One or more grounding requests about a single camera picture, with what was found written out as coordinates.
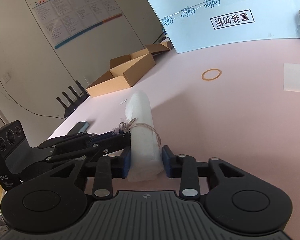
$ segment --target poster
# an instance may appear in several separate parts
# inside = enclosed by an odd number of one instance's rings
[[[34,10],[41,29],[55,49],[122,16],[114,0],[48,0]]]

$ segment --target das logo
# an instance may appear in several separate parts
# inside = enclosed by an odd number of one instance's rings
[[[2,175],[2,176],[0,176],[0,179],[1,179],[1,180],[9,179],[9,177],[8,177],[8,175]]]

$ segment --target tissue roll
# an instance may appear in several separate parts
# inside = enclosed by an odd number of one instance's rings
[[[134,93],[126,105],[126,118],[134,123],[142,122],[153,126],[148,96],[142,92]],[[156,179],[163,171],[163,164],[156,135],[146,127],[133,127],[131,133],[131,165],[128,181]]]

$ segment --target packaging box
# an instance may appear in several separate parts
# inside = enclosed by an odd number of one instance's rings
[[[110,60],[110,70],[87,87],[92,97],[108,94],[135,85],[154,65],[152,55],[171,50],[171,42],[151,44],[129,55]]]
[[[300,38],[300,0],[148,0],[178,53]]]

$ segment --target string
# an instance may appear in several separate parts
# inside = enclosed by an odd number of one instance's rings
[[[161,145],[161,138],[159,136],[159,133],[149,124],[147,123],[143,123],[143,122],[135,122],[137,119],[133,118],[132,120],[130,120],[128,123],[125,122],[121,122],[119,124],[119,127],[115,128],[113,130],[114,133],[118,134],[119,133],[119,129],[123,130],[124,132],[129,132],[130,129],[132,129],[133,127],[146,127],[148,129],[150,129],[152,132],[155,133],[156,137],[157,137],[157,142],[158,142],[158,146],[160,147]]]

